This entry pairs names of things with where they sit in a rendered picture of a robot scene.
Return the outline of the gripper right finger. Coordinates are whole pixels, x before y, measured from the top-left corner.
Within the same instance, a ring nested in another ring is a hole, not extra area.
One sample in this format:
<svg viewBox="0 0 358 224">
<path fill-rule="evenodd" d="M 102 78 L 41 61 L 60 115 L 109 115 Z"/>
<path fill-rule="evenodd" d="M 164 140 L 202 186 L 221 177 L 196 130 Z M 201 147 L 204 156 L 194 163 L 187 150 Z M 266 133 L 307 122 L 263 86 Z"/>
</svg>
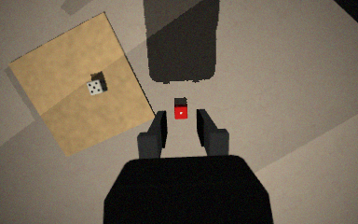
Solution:
<svg viewBox="0 0 358 224">
<path fill-rule="evenodd" d="M 197 109 L 197 133 L 207 156 L 228 155 L 229 132 L 218 129 L 205 109 Z"/>
</svg>

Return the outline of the tan square mat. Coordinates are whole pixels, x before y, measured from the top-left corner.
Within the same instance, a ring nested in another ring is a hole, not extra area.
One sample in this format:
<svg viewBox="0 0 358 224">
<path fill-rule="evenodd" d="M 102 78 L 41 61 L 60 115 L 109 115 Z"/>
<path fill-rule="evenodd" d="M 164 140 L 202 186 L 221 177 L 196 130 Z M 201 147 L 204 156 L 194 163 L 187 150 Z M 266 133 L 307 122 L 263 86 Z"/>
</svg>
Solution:
<svg viewBox="0 0 358 224">
<path fill-rule="evenodd" d="M 8 65 L 66 157 L 155 118 L 104 13 Z"/>
</svg>

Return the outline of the red die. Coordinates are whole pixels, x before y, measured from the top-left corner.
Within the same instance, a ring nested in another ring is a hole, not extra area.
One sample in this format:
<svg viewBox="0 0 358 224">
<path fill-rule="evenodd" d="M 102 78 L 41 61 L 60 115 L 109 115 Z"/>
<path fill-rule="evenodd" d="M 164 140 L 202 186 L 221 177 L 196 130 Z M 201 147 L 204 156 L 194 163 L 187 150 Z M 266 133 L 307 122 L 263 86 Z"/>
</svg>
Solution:
<svg viewBox="0 0 358 224">
<path fill-rule="evenodd" d="M 187 105 L 174 106 L 175 119 L 187 119 Z"/>
</svg>

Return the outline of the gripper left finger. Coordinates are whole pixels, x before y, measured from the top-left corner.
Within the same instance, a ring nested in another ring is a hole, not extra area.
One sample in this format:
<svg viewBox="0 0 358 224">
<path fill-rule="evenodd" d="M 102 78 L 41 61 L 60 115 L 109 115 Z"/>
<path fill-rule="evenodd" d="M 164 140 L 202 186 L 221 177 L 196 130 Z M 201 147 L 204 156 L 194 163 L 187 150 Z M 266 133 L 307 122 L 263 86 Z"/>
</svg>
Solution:
<svg viewBox="0 0 358 224">
<path fill-rule="evenodd" d="M 167 133 L 166 111 L 158 111 L 148 131 L 137 136 L 139 159 L 160 158 L 161 150 L 166 145 Z"/>
</svg>

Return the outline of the white die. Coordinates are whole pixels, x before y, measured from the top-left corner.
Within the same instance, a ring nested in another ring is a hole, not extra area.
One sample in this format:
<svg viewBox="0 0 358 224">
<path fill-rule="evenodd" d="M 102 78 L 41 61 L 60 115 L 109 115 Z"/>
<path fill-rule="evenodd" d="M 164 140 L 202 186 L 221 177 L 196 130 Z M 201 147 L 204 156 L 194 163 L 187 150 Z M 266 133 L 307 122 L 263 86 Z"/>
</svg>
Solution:
<svg viewBox="0 0 358 224">
<path fill-rule="evenodd" d="M 87 82 L 90 95 L 106 92 L 107 88 L 103 79 L 97 79 Z"/>
</svg>

